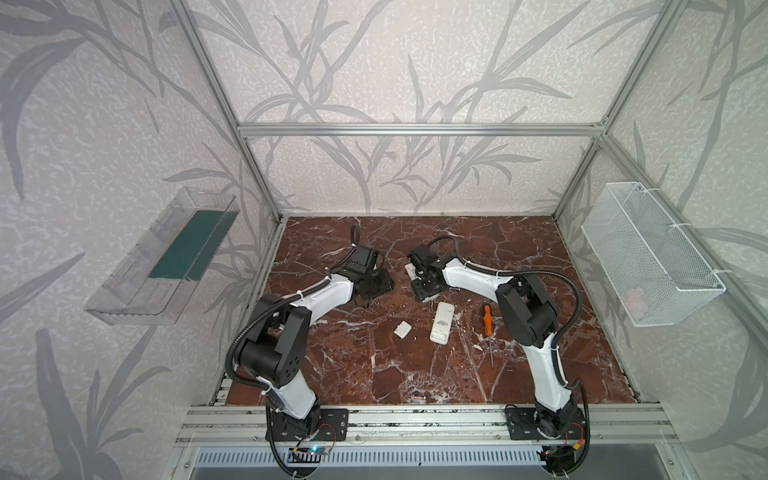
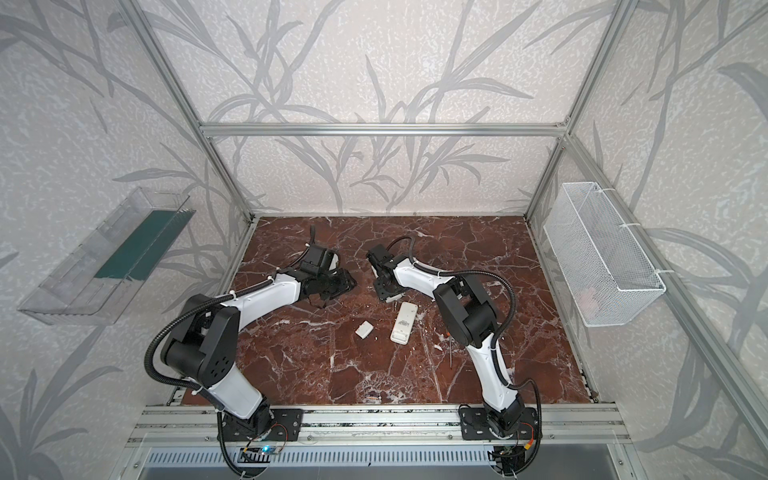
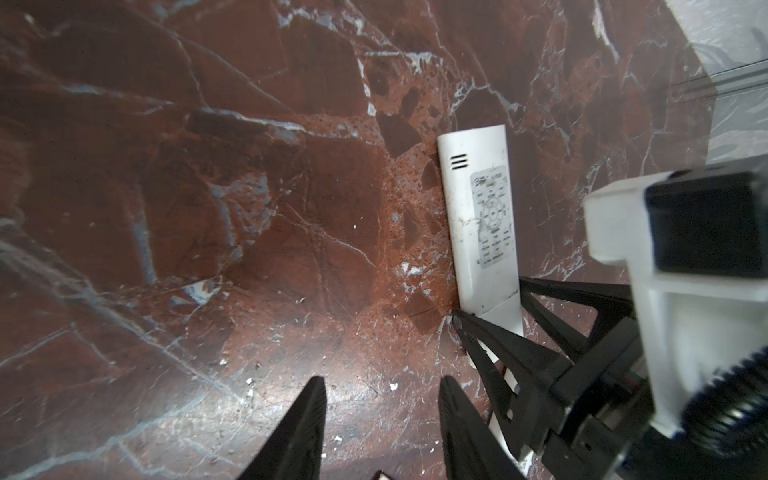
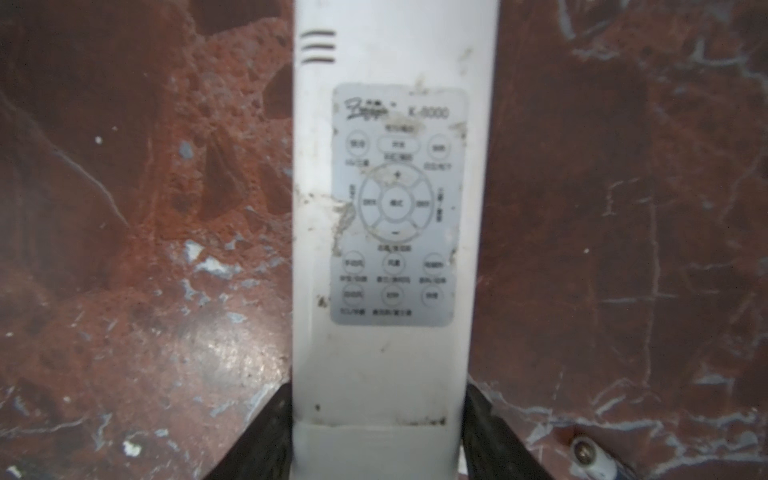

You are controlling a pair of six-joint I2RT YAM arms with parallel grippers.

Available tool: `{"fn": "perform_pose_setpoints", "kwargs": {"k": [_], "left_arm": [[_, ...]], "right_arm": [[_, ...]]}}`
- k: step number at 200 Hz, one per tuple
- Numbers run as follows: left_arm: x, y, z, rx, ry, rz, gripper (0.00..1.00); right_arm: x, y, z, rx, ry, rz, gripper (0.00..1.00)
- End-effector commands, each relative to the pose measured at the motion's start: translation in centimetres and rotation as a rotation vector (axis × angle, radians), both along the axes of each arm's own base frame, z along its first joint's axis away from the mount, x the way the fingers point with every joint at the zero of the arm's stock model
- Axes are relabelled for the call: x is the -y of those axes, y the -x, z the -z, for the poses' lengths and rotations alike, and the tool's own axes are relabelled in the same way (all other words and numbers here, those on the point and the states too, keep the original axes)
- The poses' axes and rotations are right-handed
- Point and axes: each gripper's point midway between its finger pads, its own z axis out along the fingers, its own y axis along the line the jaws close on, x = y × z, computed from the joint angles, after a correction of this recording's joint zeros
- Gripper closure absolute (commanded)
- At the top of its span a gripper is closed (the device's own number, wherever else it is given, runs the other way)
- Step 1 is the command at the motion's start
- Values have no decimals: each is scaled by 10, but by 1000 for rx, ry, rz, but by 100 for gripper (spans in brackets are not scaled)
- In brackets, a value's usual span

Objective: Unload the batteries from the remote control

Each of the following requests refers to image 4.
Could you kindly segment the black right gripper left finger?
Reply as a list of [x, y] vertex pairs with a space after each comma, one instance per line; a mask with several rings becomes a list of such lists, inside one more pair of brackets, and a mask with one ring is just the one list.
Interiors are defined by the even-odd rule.
[[205, 480], [288, 480], [293, 445], [292, 385], [281, 385]]

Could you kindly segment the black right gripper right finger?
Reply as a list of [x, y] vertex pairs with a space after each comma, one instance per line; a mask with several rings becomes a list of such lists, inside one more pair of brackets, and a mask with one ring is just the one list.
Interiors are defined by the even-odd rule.
[[553, 479], [473, 384], [466, 388], [461, 440], [469, 479]]

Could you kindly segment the white remote being unloaded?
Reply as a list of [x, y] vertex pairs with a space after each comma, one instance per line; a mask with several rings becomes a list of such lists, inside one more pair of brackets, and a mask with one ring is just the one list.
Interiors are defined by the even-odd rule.
[[500, 5], [294, 11], [295, 479], [454, 479]]

